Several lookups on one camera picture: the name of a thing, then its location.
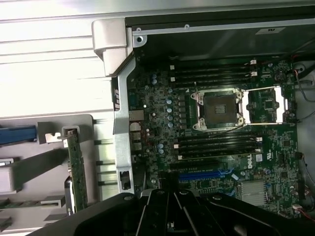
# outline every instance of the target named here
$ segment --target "wire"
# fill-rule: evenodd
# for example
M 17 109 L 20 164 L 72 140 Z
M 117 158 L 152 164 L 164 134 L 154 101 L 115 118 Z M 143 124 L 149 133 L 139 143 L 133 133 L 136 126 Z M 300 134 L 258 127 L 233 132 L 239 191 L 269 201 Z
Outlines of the wire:
M 306 95 L 305 95 L 305 93 L 304 93 L 304 90 L 302 89 L 302 86 L 301 86 L 301 82 L 300 82 L 300 79 L 299 79 L 299 74 L 297 73 L 296 70 L 293 70 L 293 71 L 294 71 L 294 73 L 295 73 L 295 78 L 296 78 L 297 84 L 298 84 L 298 86 L 299 86 L 299 89 L 300 89 L 300 91 L 301 91 L 301 93 L 302 93 L 302 95 L 303 95 L 305 101 L 307 101 L 307 102 L 315 102 L 314 100 L 309 100 L 309 99 L 306 97 Z
M 237 129 L 243 128 L 244 126 L 245 126 L 244 124 L 243 124 L 243 125 L 240 125 L 240 126 L 237 126 L 236 128 L 226 130 L 226 131 L 221 132 L 221 133 L 219 133 L 219 134 L 214 134 L 214 135 L 210 136 L 209 138 L 214 138 L 214 137 L 217 137 L 217 136 L 220 136 L 220 135 L 223 135 L 223 134 L 226 134 L 226 133 L 232 132 L 232 131 L 234 131 L 234 130 L 237 130 Z
M 303 120 L 305 120 L 305 119 L 307 119 L 307 118 L 309 118 L 309 117 L 311 117 L 311 116 L 313 116 L 313 115 L 315 115 L 315 111 L 313 111 L 312 113 L 308 114 L 307 116 L 305 116 L 305 117 L 299 119 L 299 121 L 303 121 Z
M 298 47 L 297 49 L 294 49 L 293 51 L 291 52 L 288 52 L 288 53 L 285 53 L 283 54 L 282 56 L 278 57 L 278 58 L 275 58 L 273 60 L 270 60 L 270 61 L 265 61 L 263 62 L 262 64 L 269 64 L 269 63 L 274 63 L 274 62 L 277 62 L 277 61 L 280 61 L 280 60 L 283 60 L 287 57 L 290 57 L 292 54 L 298 52 L 299 50 L 301 50 L 302 48 L 305 48 L 307 46 L 309 46 L 310 44 L 314 43 L 315 42 L 315 37 L 311 38 L 309 41 L 307 41 L 306 43 L 302 44 L 300 47 Z
M 309 215 L 307 215 L 303 210 L 300 209 L 299 212 L 301 212 L 306 218 L 313 220 L 315 222 L 315 220 L 312 219 Z

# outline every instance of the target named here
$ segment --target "screw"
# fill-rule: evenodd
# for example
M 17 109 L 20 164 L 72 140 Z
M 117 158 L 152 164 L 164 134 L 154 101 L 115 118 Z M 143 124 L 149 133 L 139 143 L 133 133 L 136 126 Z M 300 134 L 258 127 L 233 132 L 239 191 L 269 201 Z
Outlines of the screw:
M 181 191 L 179 191 L 179 193 L 182 195 L 186 195 L 186 194 L 188 194 L 188 191 L 187 190 L 181 190 Z
M 127 197 L 124 197 L 124 200 L 129 201 L 129 200 L 131 200 L 132 198 L 133 198 L 132 196 L 127 196 Z
M 219 196 L 219 195 L 214 195 L 212 198 L 213 198 L 214 200 L 221 200 L 221 199 L 222 199 L 222 197 Z

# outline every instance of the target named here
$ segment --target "connector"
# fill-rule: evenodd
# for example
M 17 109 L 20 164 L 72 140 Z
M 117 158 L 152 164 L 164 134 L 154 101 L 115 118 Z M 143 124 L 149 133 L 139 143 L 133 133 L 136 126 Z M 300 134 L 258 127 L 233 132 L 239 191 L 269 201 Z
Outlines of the connector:
M 294 210 L 301 210 L 301 209 L 303 209 L 303 207 L 302 207 L 301 205 L 299 205 L 299 204 L 293 204 L 293 205 L 292 205 L 292 208 L 293 208 Z

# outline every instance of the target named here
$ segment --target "pcie slot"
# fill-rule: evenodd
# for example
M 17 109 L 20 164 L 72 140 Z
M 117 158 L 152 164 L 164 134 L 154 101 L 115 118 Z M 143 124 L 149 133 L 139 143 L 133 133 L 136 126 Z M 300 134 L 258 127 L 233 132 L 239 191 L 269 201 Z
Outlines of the pcie slot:
M 184 136 L 178 137 L 176 142 L 181 141 L 194 141 L 194 140 L 222 140 L 229 138 L 256 138 L 259 134 L 257 132 L 234 132 L 234 133 L 225 133 L 220 136 L 213 137 L 213 134 L 199 134 L 195 136 Z
M 188 181 L 188 180 L 198 180 L 205 178 L 223 178 L 225 175 L 232 173 L 233 169 L 226 171 L 206 171 L 206 172 L 197 172 L 197 173 L 187 173 L 179 174 L 179 181 Z
M 179 181 L 197 180 L 203 178 L 220 178 L 223 177 L 219 171 L 191 173 L 191 174 L 179 174 Z

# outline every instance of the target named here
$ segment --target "green circuit board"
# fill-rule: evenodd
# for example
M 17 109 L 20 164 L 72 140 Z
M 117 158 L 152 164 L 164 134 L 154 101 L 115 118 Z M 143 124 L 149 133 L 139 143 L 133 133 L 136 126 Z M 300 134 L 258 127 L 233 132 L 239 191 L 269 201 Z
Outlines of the green circuit board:
M 196 189 L 200 194 L 221 192 L 288 218 L 297 217 L 292 209 L 292 204 L 298 203 L 292 64 L 261 63 L 269 59 L 255 58 L 253 64 L 253 58 L 170 62 L 143 70 L 128 82 L 131 149 L 134 160 L 147 167 L 148 187 L 157 187 L 159 172 L 177 172 L 180 188 Z M 281 90 L 286 110 L 278 124 L 274 124 L 280 107 L 275 87 Z M 228 104 L 235 100 L 233 89 L 250 90 L 246 108 L 251 122 L 259 125 L 237 124 L 238 118 L 220 116 L 225 114 L 226 107 L 221 104 L 225 100 L 215 99 L 225 96 Z M 203 91 L 212 106 L 208 111 L 206 104 L 192 98 Z M 235 113 L 243 114 L 236 107 Z M 200 125 L 201 117 L 208 120 L 206 127 L 198 130 L 194 127 Z M 227 141 L 228 151 L 217 144 L 218 151 L 202 152 L 222 140 L 233 141 L 235 152 Z M 236 144 L 244 148 L 237 149 Z

